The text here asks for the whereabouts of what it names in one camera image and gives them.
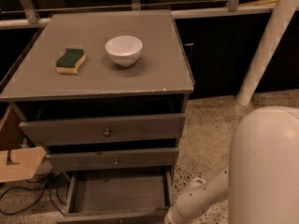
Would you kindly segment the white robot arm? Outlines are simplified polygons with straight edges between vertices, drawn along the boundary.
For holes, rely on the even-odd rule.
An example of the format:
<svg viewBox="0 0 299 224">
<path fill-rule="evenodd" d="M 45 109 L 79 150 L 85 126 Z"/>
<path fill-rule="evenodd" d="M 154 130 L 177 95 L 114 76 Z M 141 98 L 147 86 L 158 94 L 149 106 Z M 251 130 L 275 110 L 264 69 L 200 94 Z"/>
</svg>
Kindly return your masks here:
<svg viewBox="0 0 299 224">
<path fill-rule="evenodd" d="M 229 166 L 179 194 L 165 224 L 191 224 L 226 200 L 229 224 L 299 224 L 299 109 L 268 106 L 246 115 L 230 145 Z"/>
</svg>

